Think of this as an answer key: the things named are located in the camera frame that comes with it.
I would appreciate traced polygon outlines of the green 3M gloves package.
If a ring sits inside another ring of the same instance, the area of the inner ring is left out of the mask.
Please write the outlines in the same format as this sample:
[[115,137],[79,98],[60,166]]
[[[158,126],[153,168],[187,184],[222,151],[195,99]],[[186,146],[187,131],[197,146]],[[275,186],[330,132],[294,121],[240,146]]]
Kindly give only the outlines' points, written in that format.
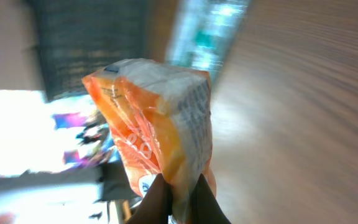
[[165,61],[218,79],[250,0],[180,1]]

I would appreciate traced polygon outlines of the small orange carton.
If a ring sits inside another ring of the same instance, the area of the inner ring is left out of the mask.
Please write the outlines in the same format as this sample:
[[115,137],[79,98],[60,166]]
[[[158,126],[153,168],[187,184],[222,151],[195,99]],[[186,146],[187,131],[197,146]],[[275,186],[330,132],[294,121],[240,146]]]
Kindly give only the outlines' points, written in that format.
[[144,58],[108,65],[82,80],[108,123],[131,189],[145,196],[158,174],[172,187],[173,217],[190,222],[199,176],[212,190],[211,78],[207,71]]

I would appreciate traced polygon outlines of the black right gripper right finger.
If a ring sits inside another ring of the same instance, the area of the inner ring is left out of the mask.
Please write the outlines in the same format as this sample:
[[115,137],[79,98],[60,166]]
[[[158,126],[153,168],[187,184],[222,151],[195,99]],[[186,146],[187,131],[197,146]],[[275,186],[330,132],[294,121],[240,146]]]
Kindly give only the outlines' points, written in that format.
[[231,224],[201,174],[191,194],[192,224]]

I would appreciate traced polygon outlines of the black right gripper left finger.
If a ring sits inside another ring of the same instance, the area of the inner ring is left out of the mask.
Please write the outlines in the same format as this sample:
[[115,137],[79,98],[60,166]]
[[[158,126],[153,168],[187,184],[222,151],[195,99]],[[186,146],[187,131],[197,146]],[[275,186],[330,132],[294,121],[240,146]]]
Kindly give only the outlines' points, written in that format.
[[170,185],[158,174],[127,224],[167,224],[172,214],[172,201]]

